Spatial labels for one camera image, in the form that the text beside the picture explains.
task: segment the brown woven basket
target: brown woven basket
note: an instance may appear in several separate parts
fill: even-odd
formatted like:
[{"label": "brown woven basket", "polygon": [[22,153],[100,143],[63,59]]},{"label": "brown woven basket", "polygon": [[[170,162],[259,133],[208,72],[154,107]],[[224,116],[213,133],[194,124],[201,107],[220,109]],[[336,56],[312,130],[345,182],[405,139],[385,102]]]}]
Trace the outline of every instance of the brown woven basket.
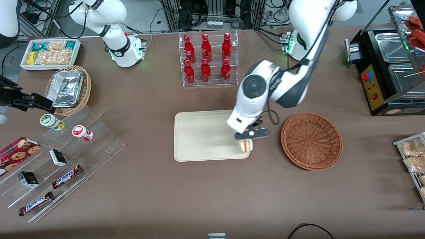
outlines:
[{"label": "brown woven basket", "polygon": [[[88,99],[90,98],[91,79],[90,79],[90,76],[88,75],[87,71],[83,67],[78,66],[78,65],[66,67],[66,68],[60,69],[59,71],[70,71],[70,70],[79,70],[79,71],[82,71],[84,73],[83,85],[82,85],[82,88],[81,88],[79,103],[76,107],[74,107],[74,108],[56,108],[55,114],[62,115],[62,116],[68,116],[71,113],[73,113],[74,111],[76,111],[77,109],[84,107],[87,104]],[[44,97],[47,97],[47,93],[49,92],[50,84],[52,83],[52,80],[53,80],[53,75],[52,75],[52,77],[50,77],[49,83],[47,83],[46,90],[44,91]]]},{"label": "brown woven basket", "polygon": [[336,126],[312,112],[291,116],[283,125],[280,142],[289,159],[311,171],[335,165],[343,151],[343,141]]}]

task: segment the brown tablecloth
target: brown tablecloth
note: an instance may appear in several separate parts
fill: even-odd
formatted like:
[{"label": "brown tablecloth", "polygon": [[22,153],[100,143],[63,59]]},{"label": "brown tablecloth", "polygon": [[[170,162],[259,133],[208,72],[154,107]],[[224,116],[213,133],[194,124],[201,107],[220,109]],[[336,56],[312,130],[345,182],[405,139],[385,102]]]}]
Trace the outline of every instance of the brown tablecloth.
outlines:
[{"label": "brown tablecloth", "polygon": [[[232,109],[236,86],[183,88],[178,34],[155,35],[146,60],[131,68],[118,67],[101,38],[81,38],[79,65],[93,81],[89,105],[127,146],[36,224],[0,199],[0,238],[199,239],[211,232],[229,239],[286,238],[303,222],[335,238],[424,238],[425,212],[408,211],[422,206],[421,199],[392,142],[425,131],[425,117],[370,116],[357,71],[344,63],[343,40],[358,30],[331,29],[306,99],[289,109],[271,104],[280,125],[264,117],[271,134],[255,140],[247,159],[209,162],[174,160],[174,116]],[[280,46],[259,33],[239,31],[239,39],[241,76],[264,59],[288,65]],[[51,74],[22,71],[18,83],[24,92],[43,94]],[[282,150],[283,122],[303,111],[326,116],[341,132],[344,151],[329,170],[303,170]],[[42,111],[7,113],[2,147],[46,131],[38,123]],[[325,234],[314,228],[298,233],[316,237]]]}]

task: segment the coca-cola bottle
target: coca-cola bottle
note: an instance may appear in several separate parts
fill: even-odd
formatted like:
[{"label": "coca-cola bottle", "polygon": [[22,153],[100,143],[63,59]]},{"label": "coca-cola bottle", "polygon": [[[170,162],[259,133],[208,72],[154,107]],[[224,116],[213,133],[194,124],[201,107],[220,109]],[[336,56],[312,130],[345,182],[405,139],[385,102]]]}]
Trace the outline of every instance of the coca-cola bottle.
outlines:
[{"label": "coca-cola bottle", "polygon": [[208,62],[211,62],[213,59],[212,50],[211,50],[211,43],[208,40],[208,34],[202,34],[202,57],[205,57]]},{"label": "coca-cola bottle", "polygon": [[187,83],[189,85],[195,84],[195,72],[193,71],[193,67],[190,65],[190,61],[188,59],[185,59],[183,63],[184,77],[186,78]]},{"label": "coca-cola bottle", "polygon": [[185,35],[183,39],[184,39],[184,54],[186,55],[186,58],[189,59],[191,64],[195,64],[196,62],[195,48],[193,47],[193,44],[190,42],[190,37],[188,35]]},{"label": "coca-cola bottle", "polygon": [[232,68],[229,65],[229,59],[226,58],[223,60],[223,65],[221,66],[221,82],[227,84],[230,82],[230,71]]},{"label": "coca-cola bottle", "polygon": [[224,34],[224,41],[221,45],[221,58],[226,59],[232,56],[232,42],[230,41],[230,33]]},{"label": "coca-cola bottle", "polygon": [[208,64],[208,60],[206,57],[202,58],[201,73],[202,81],[205,83],[209,83],[211,80],[211,67]]}]

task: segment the white tray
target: white tray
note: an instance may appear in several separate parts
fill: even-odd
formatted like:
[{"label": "white tray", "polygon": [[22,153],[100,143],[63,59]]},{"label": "white tray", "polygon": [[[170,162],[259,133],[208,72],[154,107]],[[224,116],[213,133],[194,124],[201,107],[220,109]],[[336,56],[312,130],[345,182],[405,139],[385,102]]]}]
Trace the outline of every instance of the white tray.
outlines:
[{"label": "white tray", "polygon": [[[57,41],[68,41],[68,42],[75,42],[74,49],[72,50],[71,59],[69,61],[68,65],[27,65],[28,55],[32,51],[33,46],[35,43],[43,43],[43,42],[49,42],[51,40],[57,40]],[[80,48],[80,41],[77,39],[69,39],[69,38],[51,38],[51,39],[40,39],[40,40],[31,40],[28,43],[27,49],[25,50],[25,54],[22,57],[21,61],[21,67],[24,70],[27,71],[49,71],[49,70],[58,70],[62,69],[68,66],[73,66],[75,63],[75,60],[77,59],[78,51]]]},{"label": "white tray", "polygon": [[235,132],[226,124],[232,110],[178,113],[174,118],[174,159],[179,162],[245,159]]}]

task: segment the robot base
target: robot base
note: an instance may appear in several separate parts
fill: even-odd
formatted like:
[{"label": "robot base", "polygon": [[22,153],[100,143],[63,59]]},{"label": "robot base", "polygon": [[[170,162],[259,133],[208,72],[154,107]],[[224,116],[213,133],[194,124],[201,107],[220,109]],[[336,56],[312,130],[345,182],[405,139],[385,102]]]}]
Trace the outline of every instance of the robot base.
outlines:
[{"label": "robot base", "polygon": [[114,57],[111,53],[112,60],[121,67],[130,67],[138,63],[140,60],[145,59],[146,54],[146,41],[142,42],[140,38],[134,36],[127,36],[130,39],[130,48],[124,53],[122,57]]},{"label": "robot base", "polygon": [[306,56],[307,50],[305,50],[304,46],[298,42],[298,39],[297,39],[298,31],[294,30],[292,35],[294,36],[294,43],[292,45],[292,52],[289,53],[289,55],[295,60],[301,60],[302,58]]}]

